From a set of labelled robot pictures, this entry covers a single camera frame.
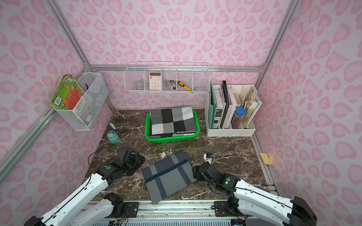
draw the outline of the yellow screwdriver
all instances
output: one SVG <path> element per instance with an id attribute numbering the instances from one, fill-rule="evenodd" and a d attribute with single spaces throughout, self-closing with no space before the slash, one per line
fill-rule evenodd
<path id="1" fill-rule="evenodd" d="M 177 81 L 177 83 L 178 83 L 180 86 L 184 87 L 187 91 L 191 91 L 190 88 L 188 88 L 187 86 L 185 86 L 185 84 L 183 84 L 182 82 Z"/>

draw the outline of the calculator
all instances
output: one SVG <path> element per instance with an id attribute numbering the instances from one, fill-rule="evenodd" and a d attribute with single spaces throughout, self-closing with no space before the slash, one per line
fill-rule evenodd
<path id="1" fill-rule="evenodd" d="M 150 90 L 161 90 L 161 73 L 150 72 L 149 75 Z"/>

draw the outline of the pink leopard print wall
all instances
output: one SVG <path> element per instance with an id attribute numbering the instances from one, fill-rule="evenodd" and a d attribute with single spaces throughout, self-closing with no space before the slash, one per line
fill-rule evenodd
<path id="1" fill-rule="evenodd" d="M 318 225 L 362 224 L 362 1 L 304 0 L 254 124 L 284 194 Z"/>
<path id="2" fill-rule="evenodd" d="M 0 225 L 24 225 L 70 195 L 83 180 L 111 116 L 102 106 L 90 131 L 74 131 L 56 115 L 21 161 L 0 184 Z"/>
<path id="3" fill-rule="evenodd" d="M 61 75 L 83 68 L 42 0 L 0 2 L 0 162 L 49 107 Z"/>
<path id="4" fill-rule="evenodd" d="M 188 93 L 135 93 L 125 89 L 123 71 L 104 71 L 103 75 L 109 91 L 109 99 L 116 109 L 150 109 L 165 107 L 192 106 L 205 108 L 206 94 Z M 259 73 L 253 72 L 211 72 L 213 84 L 221 84 L 226 80 L 228 84 L 255 84 Z"/>
<path id="5" fill-rule="evenodd" d="M 261 65 L 288 0 L 59 0 L 92 64 Z"/>

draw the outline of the gray folded cloth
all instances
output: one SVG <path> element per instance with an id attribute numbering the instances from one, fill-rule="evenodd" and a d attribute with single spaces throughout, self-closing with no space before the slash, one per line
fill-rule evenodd
<path id="1" fill-rule="evenodd" d="M 150 114 L 149 138 L 193 135 L 197 131 L 191 107 L 155 109 Z"/>
<path id="2" fill-rule="evenodd" d="M 177 152 L 142 169 L 152 205 L 196 181 L 185 152 Z"/>

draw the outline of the black notebook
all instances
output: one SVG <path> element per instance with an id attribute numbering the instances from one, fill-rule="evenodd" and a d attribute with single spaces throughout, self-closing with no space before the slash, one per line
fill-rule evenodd
<path id="1" fill-rule="evenodd" d="M 223 81 L 221 85 L 221 90 L 222 90 L 221 98 L 223 99 L 226 105 L 224 107 L 223 116 L 221 118 L 220 129 L 227 129 L 228 125 L 224 125 L 224 122 L 227 115 L 227 110 L 229 109 L 230 106 L 230 97 L 229 97 L 229 92 L 227 90 L 226 81 Z"/>

